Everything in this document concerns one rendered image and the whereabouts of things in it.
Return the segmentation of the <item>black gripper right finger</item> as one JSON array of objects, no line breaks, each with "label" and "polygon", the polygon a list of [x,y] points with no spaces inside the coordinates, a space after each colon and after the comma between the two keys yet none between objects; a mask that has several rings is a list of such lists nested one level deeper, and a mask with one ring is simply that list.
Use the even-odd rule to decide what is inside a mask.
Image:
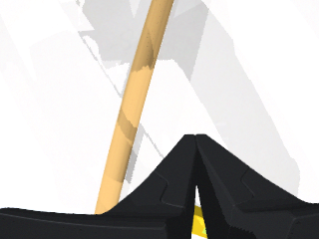
[{"label": "black gripper right finger", "polygon": [[319,203],[275,186],[207,134],[195,143],[207,239],[319,239]]}]

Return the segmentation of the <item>long wooden-handled scraper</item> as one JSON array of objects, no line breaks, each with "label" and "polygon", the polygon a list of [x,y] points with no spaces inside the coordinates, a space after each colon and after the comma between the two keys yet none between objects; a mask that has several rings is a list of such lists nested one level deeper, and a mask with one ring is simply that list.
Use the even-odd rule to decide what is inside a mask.
[{"label": "long wooden-handled scraper", "polygon": [[104,214],[119,203],[172,3],[174,0],[151,1],[113,130],[95,214]]}]

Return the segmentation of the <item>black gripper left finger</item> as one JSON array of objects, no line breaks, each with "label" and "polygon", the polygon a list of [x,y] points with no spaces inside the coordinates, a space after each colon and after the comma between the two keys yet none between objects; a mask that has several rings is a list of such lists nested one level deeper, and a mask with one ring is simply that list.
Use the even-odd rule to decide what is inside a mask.
[{"label": "black gripper left finger", "polygon": [[185,134],[116,206],[104,214],[0,208],[0,239],[191,239],[196,143]]}]

